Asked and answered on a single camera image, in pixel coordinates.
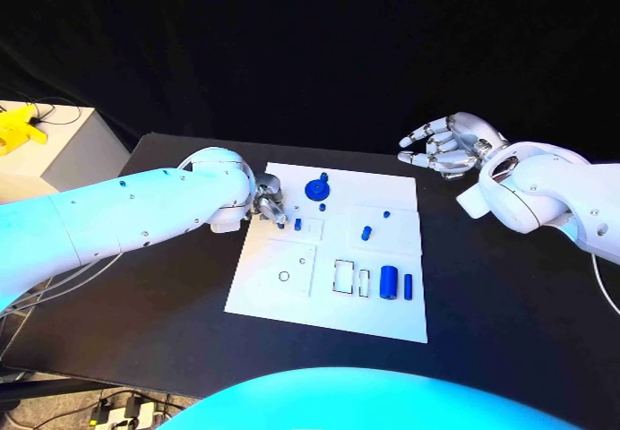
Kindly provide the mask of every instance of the screw hole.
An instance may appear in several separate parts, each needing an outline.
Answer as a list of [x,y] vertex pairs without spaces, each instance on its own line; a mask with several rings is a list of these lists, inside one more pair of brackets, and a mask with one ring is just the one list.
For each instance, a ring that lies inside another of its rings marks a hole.
[[607,224],[600,224],[597,228],[597,235],[604,236],[607,234],[609,229],[610,229],[610,226]]

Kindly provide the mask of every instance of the black backdrop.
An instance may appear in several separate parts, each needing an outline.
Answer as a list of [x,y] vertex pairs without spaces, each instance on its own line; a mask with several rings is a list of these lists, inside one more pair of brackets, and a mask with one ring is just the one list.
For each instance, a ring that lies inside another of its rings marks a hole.
[[617,15],[599,2],[23,2],[0,97],[149,132],[395,153],[459,110],[512,140],[617,159]]

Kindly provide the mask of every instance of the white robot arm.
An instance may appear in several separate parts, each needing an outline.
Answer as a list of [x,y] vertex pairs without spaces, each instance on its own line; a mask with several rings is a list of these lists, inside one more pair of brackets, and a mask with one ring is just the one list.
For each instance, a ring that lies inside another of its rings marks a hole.
[[0,310],[58,273],[205,223],[224,233],[240,229],[248,213],[287,222],[278,179],[254,179],[235,152],[199,150],[189,163],[192,171],[160,168],[0,205]]
[[558,146],[511,144],[490,124],[457,113],[418,128],[401,146],[428,137],[427,154],[402,151],[398,159],[434,168],[447,179],[477,167],[477,184],[457,197],[473,218],[489,211],[519,233],[560,228],[577,246],[620,264],[620,165],[591,165]]

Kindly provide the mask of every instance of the floor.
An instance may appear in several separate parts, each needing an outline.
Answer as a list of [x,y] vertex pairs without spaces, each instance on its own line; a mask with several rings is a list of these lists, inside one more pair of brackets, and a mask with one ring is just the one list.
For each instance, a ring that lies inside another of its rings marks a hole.
[[[25,319],[19,315],[10,315],[0,321],[0,352],[5,351],[6,345],[13,338],[23,321]],[[51,374],[23,375],[23,380],[28,381],[43,381],[49,379],[59,379],[59,376]],[[13,409],[9,413],[10,417],[13,418],[13,421],[18,422],[22,426],[16,426],[15,424],[12,424],[10,419],[6,417],[6,414],[0,412],[0,430],[33,429],[49,418],[55,417],[56,415],[65,414],[69,411],[88,407],[90,405],[97,403],[101,397],[105,397],[121,390],[127,390],[127,388],[118,387],[103,391],[88,391],[75,394],[65,394],[61,396],[43,397],[38,399],[26,399],[20,402],[18,408]],[[162,401],[165,401],[167,398],[167,395],[160,392],[140,392]],[[129,396],[129,393],[123,393],[111,398],[110,401],[113,408],[120,408],[126,406]],[[169,403],[175,403],[183,407],[189,407],[196,401],[196,399],[182,396],[170,395],[167,398]],[[165,405],[157,405],[157,410],[165,411]],[[179,413],[179,411],[173,407],[167,407],[166,412],[170,414],[170,416],[175,416]],[[84,410],[80,413],[71,414],[67,417],[56,419],[42,427],[42,430],[87,430],[90,428],[92,429],[92,427],[88,427],[90,418],[91,408],[88,408],[88,410]],[[162,424],[159,418],[156,420],[156,423],[159,424],[156,424],[156,426],[153,426],[152,428],[157,428]]]

